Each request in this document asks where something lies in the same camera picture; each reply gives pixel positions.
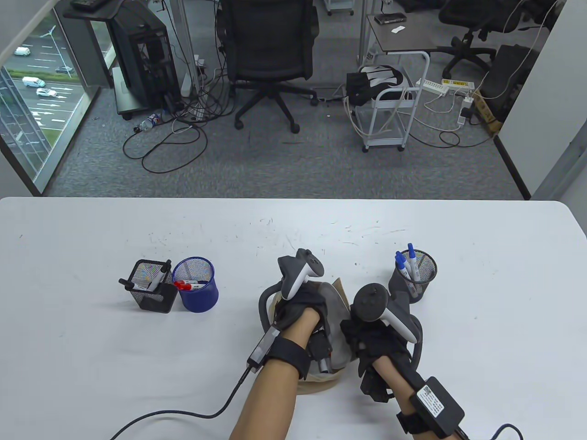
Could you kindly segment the person's left hand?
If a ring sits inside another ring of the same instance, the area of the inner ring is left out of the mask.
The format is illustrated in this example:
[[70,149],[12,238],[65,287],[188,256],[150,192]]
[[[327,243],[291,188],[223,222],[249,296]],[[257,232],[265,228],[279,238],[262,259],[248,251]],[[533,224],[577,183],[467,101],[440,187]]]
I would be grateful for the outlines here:
[[[273,325],[279,329],[280,335],[273,342],[267,356],[296,368],[300,380],[306,379],[312,361],[320,363],[332,353],[327,303],[325,296],[319,293],[319,287],[320,283],[314,281],[304,283],[292,299],[283,299],[275,306]],[[306,345],[302,346],[283,336],[284,331],[297,323],[307,309],[317,312],[319,320],[310,332]]]

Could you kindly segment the person's right hand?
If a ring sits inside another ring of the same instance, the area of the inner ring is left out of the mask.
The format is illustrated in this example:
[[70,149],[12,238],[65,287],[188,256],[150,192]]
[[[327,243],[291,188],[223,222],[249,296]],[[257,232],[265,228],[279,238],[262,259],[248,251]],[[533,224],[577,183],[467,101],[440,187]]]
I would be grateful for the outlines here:
[[359,359],[361,392],[370,396],[374,402],[386,403],[393,399],[394,394],[388,392],[391,388],[373,364],[381,357],[391,359],[396,355],[411,365],[412,355],[407,348],[407,340],[380,320],[362,320],[354,305],[350,308],[350,318],[341,321],[340,328],[351,351]]

